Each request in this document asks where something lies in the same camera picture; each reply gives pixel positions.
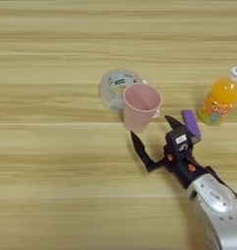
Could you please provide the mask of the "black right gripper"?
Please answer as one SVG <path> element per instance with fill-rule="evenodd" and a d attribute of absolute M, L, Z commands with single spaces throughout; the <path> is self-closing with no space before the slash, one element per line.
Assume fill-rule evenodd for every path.
<path fill-rule="evenodd" d="M 172 116 L 166 115 L 165 118 L 172 129 L 186 129 L 185 125 Z M 167 170 L 174 174 L 179 180 L 184 189 L 187 189 L 192 182 L 208 173 L 208 171 L 203 166 L 199 165 L 194 159 L 192 150 L 183 150 L 179 153 L 173 153 L 168 146 L 164 146 L 166 162 L 165 159 L 154 162 L 147 154 L 141 139 L 134 132 L 131 132 L 131 138 L 134 149 L 148 173 L 155 171 L 165 165 Z"/>

